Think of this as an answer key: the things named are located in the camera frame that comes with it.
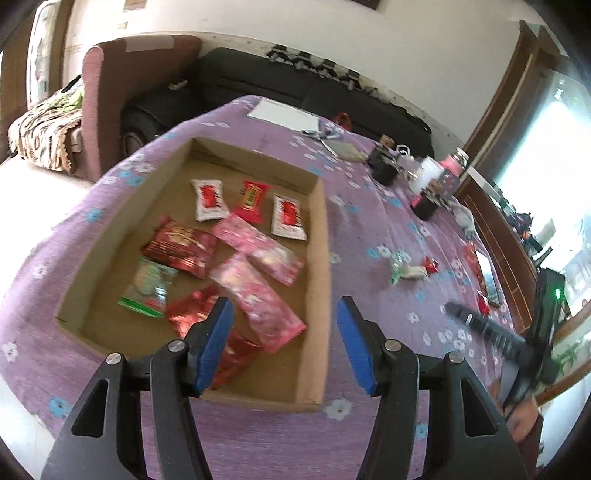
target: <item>hand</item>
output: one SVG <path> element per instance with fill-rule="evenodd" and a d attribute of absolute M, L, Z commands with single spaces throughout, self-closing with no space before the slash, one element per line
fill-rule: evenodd
<path fill-rule="evenodd" d="M 513 405 L 508 405 L 505 412 L 502 411 L 502 405 L 497 401 L 499 396 L 499 381 L 495 380 L 490 387 L 488 387 L 491 398 L 495 401 L 501 415 L 506 417 L 512 410 Z M 535 422 L 538 420 L 538 404 L 535 402 L 535 397 L 532 395 L 531 398 L 519 403 L 511 418 L 507 421 L 507 426 L 511 432 L 511 436 L 515 443 L 522 442 L 525 437 L 528 436 L 531 429 L 534 428 Z"/>

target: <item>floor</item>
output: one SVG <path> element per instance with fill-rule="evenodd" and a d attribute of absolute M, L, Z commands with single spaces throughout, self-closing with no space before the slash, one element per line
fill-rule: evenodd
<path fill-rule="evenodd" d="M 92 184 L 44 170 L 19 157 L 0 164 L 0 298 L 29 252 L 82 200 Z M 0 377 L 0 437 L 35 480 L 54 439 L 20 404 Z"/>

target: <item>metal screw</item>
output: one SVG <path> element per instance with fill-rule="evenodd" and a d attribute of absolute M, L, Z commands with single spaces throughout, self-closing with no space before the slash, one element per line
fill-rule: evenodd
<path fill-rule="evenodd" d="M 464 361 L 464 354 L 458 350 L 454 350 L 449 354 L 449 361 L 453 364 L 461 364 Z"/>
<path fill-rule="evenodd" d="M 184 348 L 184 342 L 182 340 L 173 340 L 168 344 L 168 350 L 171 352 L 180 352 Z"/>
<path fill-rule="evenodd" d="M 402 348 L 398 340 L 386 340 L 384 346 L 388 352 L 398 352 Z"/>
<path fill-rule="evenodd" d="M 121 354 L 120 353 L 112 353 L 107 357 L 106 362 L 109 365 L 117 365 L 119 362 L 121 362 Z"/>

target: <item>purple tablecloth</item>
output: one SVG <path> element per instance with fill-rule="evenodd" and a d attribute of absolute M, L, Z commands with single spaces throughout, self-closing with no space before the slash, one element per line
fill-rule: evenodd
<path fill-rule="evenodd" d="M 477 305 L 477 282 L 463 255 L 466 239 L 453 216 L 440 209 L 432 221 L 420 221 L 408 207 L 411 193 L 405 181 L 382 188 L 372 182 L 366 165 L 337 160 L 317 141 L 247 118 L 257 101 L 247 96 L 185 122 L 118 164 L 23 264 L 0 307 L 0 374 L 27 410 L 45 421 L 54 435 L 102 360 L 58 329 L 55 315 L 60 297 L 134 188 L 196 136 L 256 150 L 322 176 L 328 200 L 333 305 L 341 296 L 351 295 L 362 314 L 376 321 L 386 337 L 432 356 L 461 350 L 485 384 L 500 374 L 497 352 L 459 328 L 443 310 L 452 299 Z M 367 138 L 342 133 L 362 150 L 369 152 L 373 147 Z M 476 244 L 485 251 L 478 239 Z M 439 273 L 430 281 L 402 280 L 391 287 L 389 258 L 399 250 L 413 264 L 420 264 L 426 255 L 435 258 Z M 511 325 L 506 305 L 492 317 Z M 410 478 L 422 469 L 427 398 L 421 395 Z M 216 479 L 340 480 L 357 473 L 378 400 L 367 397 L 356 385 L 334 327 L 326 405 L 320 412 L 283 414 L 199 400 L 192 405 Z M 150 409 L 143 408 L 142 415 L 147 423 L 144 439 L 149 473 L 158 476 Z"/>

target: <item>cardboard box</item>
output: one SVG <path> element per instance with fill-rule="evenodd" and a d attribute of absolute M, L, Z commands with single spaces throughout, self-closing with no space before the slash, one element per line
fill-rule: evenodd
<path fill-rule="evenodd" d="M 155 319 L 118 304 L 132 281 L 140 248 L 150 240 L 161 215 L 208 231 L 216 220 L 195 220 L 193 179 L 223 180 L 223 196 L 232 209 L 241 201 L 244 180 L 271 185 L 262 204 L 270 235 L 273 194 L 298 199 L 308 241 L 274 237 L 307 261 L 295 283 L 286 287 L 262 273 L 273 289 L 307 325 L 285 348 L 264 352 L 229 385 L 204 398 L 250 408 L 314 411 L 324 400 L 330 338 L 330 265 L 326 204 L 322 180 L 281 160 L 207 138 L 197 138 L 174 153 L 140 185 L 105 228 L 64 294 L 59 325 L 80 341 L 107 355 L 129 359 L 154 353 L 176 334 L 165 318 Z M 213 266 L 234 250 L 219 243 Z M 176 301 L 212 281 L 180 272 L 168 295 Z M 235 325 L 252 338 L 244 313 L 235 307 Z"/>

